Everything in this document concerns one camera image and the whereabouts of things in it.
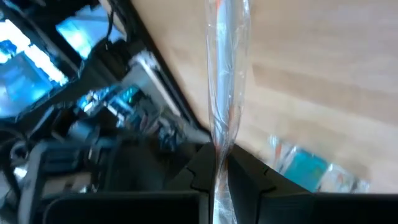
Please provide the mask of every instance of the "black plastic part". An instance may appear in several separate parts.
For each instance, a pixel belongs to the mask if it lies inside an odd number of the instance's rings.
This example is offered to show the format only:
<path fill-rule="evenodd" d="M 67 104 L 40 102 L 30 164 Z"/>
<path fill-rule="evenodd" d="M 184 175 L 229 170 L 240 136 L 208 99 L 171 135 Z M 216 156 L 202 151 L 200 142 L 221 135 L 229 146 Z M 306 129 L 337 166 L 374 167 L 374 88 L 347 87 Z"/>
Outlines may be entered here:
<path fill-rule="evenodd" d="M 29 156 L 25 183 L 22 188 L 18 209 L 18 223 L 33 223 L 40 206 L 42 190 L 48 175 L 76 172 L 80 168 L 81 143 L 41 142 L 33 148 Z"/>
<path fill-rule="evenodd" d="M 209 224 L 203 194 L 196 191 L 69 195 L 45 212 L 45 224 Z"/>
<path fill-rule="evenodd" d="M 74 122 L 69 130 L 68 137 L 81 142 L 94 142 L 98 140 L 100 134 L 99 127 L 83 121 Z"/>
<path fill-rule="evenodd" d="M 257 223 L 261 193 L 276 188 L 265 178 L 268 169 L 239 146 L 228 156 L 228 185 L 238 223 Z"/>
<path fill-rule="evenodd" d="M 0 217 L 8 223 L 17 223 L 17 208 L 11 207 L 6 199 L 7 197 L 0 198 Z"/>
<path fill-rule="evenodd" d="M 187 166 L 166 185 L 166 190 L 197 190 L 205 195 L 208 223 L 213 223 L 216 154 L 211 143 L 204 145 Z"/>
<path fill-rule="evenodd" d="M 314 194 L 311 223 L 374 223 L 397 219 L 398 195 Z"/>
<path fill-rule="evenodd" d="M 272 169 L 266 178 L 276 188 L 261 194 L 257 223 L 309 223 L 313 195 Z"/>
<path fill-rule="evenodd" d="M 156 191 L 164 188 L 167 167 L 159 158 L 156 138 L 130 136 L 116 142 L 101 190 Z"/>
<path fill-rule="evenodd" d="M 44 113 L 43 117 L 39 120 L 39 122 L 35 125 L 32 131 L 29 134 L 29 139 L 33 141 L 39 141 L 40 139 L 47 138 L 50 136 L 51 125 L 54 119 L 58 116 L 60 109 L 51 106 Z"/>
<path fill-rule="evenodd" d="M 193 144 L 190 142 L 183 142 L 177 146 L 172 153 L 172 161 L 170 163 L 170 170 L 168 173 L 168 180 L 173 179 L 178 173 L 194 158 L 201 149 L 201 144 Z"/>
<path fill-rule="evenodd" d="M 90 114 L 90 116 L 93 116 L 102 128 L 114 128 L 119 121 L 119 118 L 112 114 L 105 106 L 102 106 L 98 111 Z"/>
<path fill-rule="evenodd" d="M 84 61 L 82 71 L 84 72 L 87 67 L 99 66 L 102 69 L 109 70 L 109 74 L 111 74 L 110 76 L 102 77 L 108 79 L 106 80 L 107 84 L 111 85 L 121 81 L 126 75 L 127 63 L 124 62 L 122 56 L 118 53 L 120 50 L 107 40 L 99 41 Z"/>
<path fill-rule="evenodd" d="M 84 118 L 86 114 L 77 106 L 71 105 L 63 107 L 52 122 L 52 137 L 64 141 L 68 135 L 70 126 L 79 118 Z"/>

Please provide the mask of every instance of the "black cable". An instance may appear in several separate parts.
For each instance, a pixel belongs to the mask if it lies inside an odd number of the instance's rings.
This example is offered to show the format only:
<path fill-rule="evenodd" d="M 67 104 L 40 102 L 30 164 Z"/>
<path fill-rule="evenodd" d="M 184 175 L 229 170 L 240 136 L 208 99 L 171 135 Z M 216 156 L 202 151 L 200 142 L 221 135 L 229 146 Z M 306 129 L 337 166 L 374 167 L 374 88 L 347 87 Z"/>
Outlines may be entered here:
<path fill-rule="evenodd" d="M 12 166 L 11 161 L 11 149 L 14 143 L 18 140 L 24 141 L 25 145 L 29 145 L 28 137 L 22 133 L 21 131 L 17 130 L 16 128 L 9 127 L 11 124 L 0 124 L 0 133 L 8 133 L 11 134 L 11 138 L 3 141 L 0 143 L 0 169 L 2 170 L 11 190 L 15 193 L 17 197 L 17 201 L 19 201 L 21 197 L 21 190 L 18 185 L 18 181 L 14 175 L 14 167 Z"/>
<path fill-rule="evenodd" d="M 130 1 L 121 0 L 109 0 L 111 9 L 115 10 L 120 22 L 123 25 L 123 29 L 126 32 L 126 42 L 130 43 L 132 35 L 135 33 L 136 24 L 129 10 L 131 9 Z"/>
<path fill-rule="evenodd" d="M 106 32 L 106 36 L 105 36 L 105 39 L 106 39 L 106 40 L 109 40 L 109 36 L 110 36 L 111 33 L 112 33 L 112 28 L 113 28 L 113 17 L 114 17 L 114 9 L 113 9 L 113 7 L 112 7 L 112 8 L 111 8 L 111 14 L 108 15 L 108 22 L 109 22 L 109 24 L 108 24 L 108 31 Z"/>

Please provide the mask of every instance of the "wooden table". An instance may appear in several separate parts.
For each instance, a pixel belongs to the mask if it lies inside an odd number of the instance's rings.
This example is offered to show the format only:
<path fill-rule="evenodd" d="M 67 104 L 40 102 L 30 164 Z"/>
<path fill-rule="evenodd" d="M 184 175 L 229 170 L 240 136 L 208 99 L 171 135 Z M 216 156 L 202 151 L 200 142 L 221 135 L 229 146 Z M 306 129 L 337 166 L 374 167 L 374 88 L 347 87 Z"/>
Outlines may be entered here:
<path fill-rule="evenodd" d="M 132 0 L 208 124 L 205 0 Z M 398 190 L 398 1 L 255 0 L 237 143 L 270 155 L 276 134 Z"/>

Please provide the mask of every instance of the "clear plastic wrap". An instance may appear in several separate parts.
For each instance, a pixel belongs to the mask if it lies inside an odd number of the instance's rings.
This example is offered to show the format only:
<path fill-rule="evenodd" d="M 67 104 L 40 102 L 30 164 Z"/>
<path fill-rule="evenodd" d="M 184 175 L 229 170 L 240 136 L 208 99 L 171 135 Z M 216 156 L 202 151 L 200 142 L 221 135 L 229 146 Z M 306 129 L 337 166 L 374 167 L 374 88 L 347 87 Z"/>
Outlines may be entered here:
<path fill-rule="evenodd" d="M 209 119 L 217 155 L 213 223 L 236 223 L 225 161 L 243 111 L 250 0 L 205 0 Z"/>
<path fill-rule="evenodd" d="M 274 150 L 274 156 L 266 164 L 309 191 L 358 194 L 369 191 L 369 182 L 300 146 L 294 146 L 273 135 L 269 137 L 268 143 Z"/>

